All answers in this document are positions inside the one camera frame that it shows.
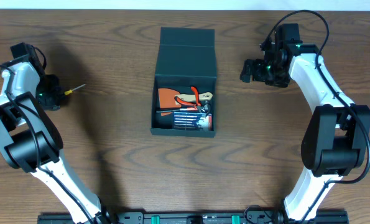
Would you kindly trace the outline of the red handled pliers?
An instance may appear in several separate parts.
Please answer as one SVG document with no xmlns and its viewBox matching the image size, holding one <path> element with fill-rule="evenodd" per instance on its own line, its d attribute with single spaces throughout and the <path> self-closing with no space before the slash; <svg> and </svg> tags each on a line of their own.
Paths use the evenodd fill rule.
<svg viewBox="0 0 370 224">
<path fill-rule="evenodd" d="M 209 114 L 211 110 L 210 101 L 213 94 L 210 92 L 199 93 L 194 86 L 191 87 L 192 95 L 179 94 L 174 96 L 177 104 L 186 106 L 189 111 L 197 111 L 199 113 Z"/>
</svg>

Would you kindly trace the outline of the orange scraper wooden handle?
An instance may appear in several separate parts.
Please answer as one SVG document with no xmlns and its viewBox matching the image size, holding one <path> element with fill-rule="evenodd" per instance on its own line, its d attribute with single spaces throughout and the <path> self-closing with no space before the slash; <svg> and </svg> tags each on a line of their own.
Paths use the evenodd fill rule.
<svg viewBox="0 0 370 224">
<path fill-rule="evenodd" d="M 175 109 L 175 108 L 183 108 L 182 105 L 179 105 L 174 100 L 175 95 L 184 94 L 179 93 L 177 90 L 169 89 L 169 88 L 159 88 L 158 89 L 158 97 L 159 97 L 159 109 Z M 170 113 L 160 113 L 162 116 L 168 115 Z"/>
</svg>

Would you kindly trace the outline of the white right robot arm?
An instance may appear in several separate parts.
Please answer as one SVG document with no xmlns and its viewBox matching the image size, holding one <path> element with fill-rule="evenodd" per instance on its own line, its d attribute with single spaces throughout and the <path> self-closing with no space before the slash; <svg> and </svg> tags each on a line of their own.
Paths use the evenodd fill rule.
<svg viewBox="0 0 370 224">
<path fill-rule="evenodd" d="M 279 88 L 294 81 L 312 112 L 301 143 L 302 173 L 273 222 L 346 223 L 344 215 L 320 215 L 317 208 L 335 184 L 355 184 L 368 173 L 370 109 L 343 93 L 321 48 L 301 40 L 298 24 L 275 25 L 260 48 L 264 57 L 245 60 L 240 80 Z"/>
</svg>

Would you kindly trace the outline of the blue precision screwdriver case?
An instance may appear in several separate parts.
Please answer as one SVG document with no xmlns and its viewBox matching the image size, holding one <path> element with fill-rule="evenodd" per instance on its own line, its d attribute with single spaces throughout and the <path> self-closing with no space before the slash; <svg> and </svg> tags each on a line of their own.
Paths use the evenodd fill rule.
<svg viewBox="0 0 370 224">
<path fill-rule="evenodd" d="M 195 131 L 211 131 L 213 119 L 211 114 L 175 112 L 173 128 Z"/>
</svg>

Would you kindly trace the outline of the black yellow screwdriver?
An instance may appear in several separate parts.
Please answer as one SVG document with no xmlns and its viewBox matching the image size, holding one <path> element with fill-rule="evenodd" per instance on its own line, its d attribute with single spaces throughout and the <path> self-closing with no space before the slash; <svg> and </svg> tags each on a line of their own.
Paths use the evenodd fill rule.
<svg viewBox="0 0 370 224">
<path fill-rule="evenodd" d="M 84 86 L 86 86 L 86 84 L 82 84 L 82 85 L 79 85 L 79 86 L 77 86 L 77 87 L 75 87 L 75 88 L 72 88 L 72 89 L 69 89 L 69 90 L 67 90 L 67 91 L 64 91 L 64 92 L 62 93 L 62 95 L 63 95 L 63 96 L 71 95 L 74 91 L 76 91 L 76 90 L 78 90 L 78 89 L 80 89 L 80 88 L 83 88 Z"/>
</svg>

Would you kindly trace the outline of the dark green lidded box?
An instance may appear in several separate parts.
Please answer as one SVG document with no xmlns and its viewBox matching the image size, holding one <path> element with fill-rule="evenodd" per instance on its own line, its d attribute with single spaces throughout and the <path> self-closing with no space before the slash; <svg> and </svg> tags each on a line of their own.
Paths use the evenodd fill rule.
<svg viewBox="0 0 370 224">
<path fill-rule="evenodd" d="M 212 138 L 215 136 L 215 85 L 217 65 L 215 32 L 213 29 L 188 29 L 163 27 L 155 66 L 151 108 L 153 135 Z M 173 128 L 173 113 L 162 116 L 159 109 L 159 88 L 192 94 L 194 86 L 200 93 L 213 94 L 210 101 L 213 124 L 211 131 L 195 131 Z"/>
</svg>

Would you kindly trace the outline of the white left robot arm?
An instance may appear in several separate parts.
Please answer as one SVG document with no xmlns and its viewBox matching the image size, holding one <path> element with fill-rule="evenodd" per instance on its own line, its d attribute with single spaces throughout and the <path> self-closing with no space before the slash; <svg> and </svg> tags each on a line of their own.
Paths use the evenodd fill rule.
<svg viewBox="0 0 370 224">
<path fill-rule="evenodd" d="M 45 72 L 47 60 L 31 44 L 10 48 L 13 59 L 0 64 L 0 153 L 14 169 L 43 182 L 69 211 L 73 223 L 111 223 L 111 217 L 68 164 L 62 137 L 47 116 L 71 93 L 56 75 Z"/>
</svg>

